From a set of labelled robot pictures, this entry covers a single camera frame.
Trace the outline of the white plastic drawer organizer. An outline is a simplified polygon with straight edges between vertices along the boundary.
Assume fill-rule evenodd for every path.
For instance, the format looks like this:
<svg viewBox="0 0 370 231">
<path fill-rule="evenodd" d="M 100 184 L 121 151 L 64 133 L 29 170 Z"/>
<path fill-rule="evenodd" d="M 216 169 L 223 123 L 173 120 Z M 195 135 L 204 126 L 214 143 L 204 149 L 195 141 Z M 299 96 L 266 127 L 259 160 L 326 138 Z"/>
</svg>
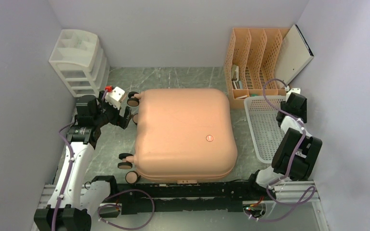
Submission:
<svg viewBox="0 0 370 231">
<path fill-rule="evenodd" d="M 74 97 L 98 96 L 104 90 L 110 64 L 99 37 L 78 29 L 63 29 L 49 63 Z"/>
</svg>

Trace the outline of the pink hard-shell suitcase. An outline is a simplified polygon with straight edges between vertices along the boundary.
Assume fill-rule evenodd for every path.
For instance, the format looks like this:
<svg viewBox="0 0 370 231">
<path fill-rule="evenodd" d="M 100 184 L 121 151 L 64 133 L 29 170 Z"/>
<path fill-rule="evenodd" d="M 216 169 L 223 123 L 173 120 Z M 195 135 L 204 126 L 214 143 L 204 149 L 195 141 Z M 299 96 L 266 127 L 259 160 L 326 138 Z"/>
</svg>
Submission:
<svg viewBox="0 0 370 231">
<path fill-rule="evenodd" d="M 227 96 L 218 89 L 150 89 L 139 100 L 134 154 L 151 181 L 210 181 L 234 168 L 238 150 Z"/>
</svg>

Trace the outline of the orange plastic file rack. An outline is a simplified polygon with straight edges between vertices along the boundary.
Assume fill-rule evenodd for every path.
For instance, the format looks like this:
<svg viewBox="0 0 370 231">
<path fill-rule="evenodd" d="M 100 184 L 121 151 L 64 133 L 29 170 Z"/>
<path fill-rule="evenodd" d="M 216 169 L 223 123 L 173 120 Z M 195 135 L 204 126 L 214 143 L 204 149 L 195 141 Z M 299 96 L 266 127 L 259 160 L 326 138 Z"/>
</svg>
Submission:
<svg viewBox="0 0 370 231">
<path fill-rule="evenodd" d="M 275 76 L 282 42 L 289 28 L 233 28 L 224 63 L 228 99 L 232 109 L 244 108 L 250 96 L 285 96 Z"/>
</svg>

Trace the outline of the white plastic mesh basket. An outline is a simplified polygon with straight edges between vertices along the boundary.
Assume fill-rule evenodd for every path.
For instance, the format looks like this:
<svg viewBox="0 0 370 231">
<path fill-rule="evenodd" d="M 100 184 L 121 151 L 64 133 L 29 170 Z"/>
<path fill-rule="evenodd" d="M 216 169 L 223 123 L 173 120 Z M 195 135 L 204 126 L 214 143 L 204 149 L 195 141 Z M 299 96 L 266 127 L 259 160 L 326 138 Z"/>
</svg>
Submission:
<svg viewBox="0 0 370 231">
<path fill-rule="evenodd" d="M 258 160 L 271 164 L 284 132 L 276 120 L 280 103 L 285 96 L 253 96 L 244 99 L 246 117 L 249 124 L 253 147 Z"/>
</svg>

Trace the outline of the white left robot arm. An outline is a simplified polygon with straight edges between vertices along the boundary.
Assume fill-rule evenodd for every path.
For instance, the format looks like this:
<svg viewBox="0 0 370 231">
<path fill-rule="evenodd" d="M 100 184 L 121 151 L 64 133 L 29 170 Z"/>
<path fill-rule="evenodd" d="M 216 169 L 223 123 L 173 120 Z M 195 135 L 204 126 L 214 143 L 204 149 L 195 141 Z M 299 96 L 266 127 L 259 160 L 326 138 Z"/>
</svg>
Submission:
<svg viewBox="0 0 370 231">
<path fill-rule="evenodd" d="M 108 123 L 123 129 L 128 126 L 131 108 L 126 107 L 124 115 L 120 115 L 125 97 L 124 93 L 108 93 L 105 97 L 84 95 L 77 99 L 74 120 L 66 125 L 66 135 L 61 136 L 67 150 L 57 185 L 46 207 L 34 214 L 38 230 L 89 231 L 98 206 L 104 200 L 117 199 L 119 190 L 112 176 L 99 176 L 85 194 L 81 190 L 101 127 Z"/>
</svg>

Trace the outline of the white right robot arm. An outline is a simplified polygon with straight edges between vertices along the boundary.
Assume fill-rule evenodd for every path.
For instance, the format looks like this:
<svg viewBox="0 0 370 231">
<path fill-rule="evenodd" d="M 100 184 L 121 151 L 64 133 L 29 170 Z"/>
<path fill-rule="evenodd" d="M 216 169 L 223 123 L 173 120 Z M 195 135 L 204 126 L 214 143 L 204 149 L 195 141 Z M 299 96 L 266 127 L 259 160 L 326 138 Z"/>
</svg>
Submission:
<svg viewBox="0 0 370 231">
<path fill-rule="evenodd" d="M 308 180 L 319 152 L 322 140 L 312 136 L 304 127 L 307 122 L 307 98 L 297 90 L 291 90 L 280 103 L 276 121 L 284 132 L 271 166 L 257 172 L 256 181 L 245 187 L 246 195 L 256 200 L 264 194 L 264 188 L 272 188 L 282 180 Z"/>
</svg>

